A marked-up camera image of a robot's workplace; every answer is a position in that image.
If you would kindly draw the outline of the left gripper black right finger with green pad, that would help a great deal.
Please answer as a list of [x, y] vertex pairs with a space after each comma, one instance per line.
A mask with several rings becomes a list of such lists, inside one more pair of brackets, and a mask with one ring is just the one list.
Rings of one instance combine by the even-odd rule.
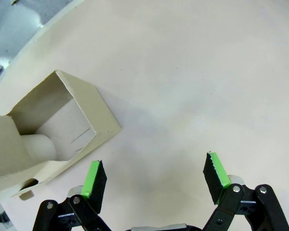
[[289, 225], [273, 188], [248, 188], [238, 176], [227, 175], [216, 153], [207, 153], [203, 169], [213, 203], [217, 206], [205, 231], [226, 231], [236, 215], [243, 215], [253, 231], [288, 231]]

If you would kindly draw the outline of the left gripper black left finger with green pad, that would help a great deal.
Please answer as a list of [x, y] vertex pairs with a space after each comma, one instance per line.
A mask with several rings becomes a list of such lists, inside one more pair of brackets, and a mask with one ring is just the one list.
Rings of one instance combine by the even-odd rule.
[[106, 231], [99, 216], [107, 177], [101, 160], [92, 161], [83, 186], [58, 203], [45, 200], [40, 206], [34, 231], [70, 231], [82, 227], [85, 231]]

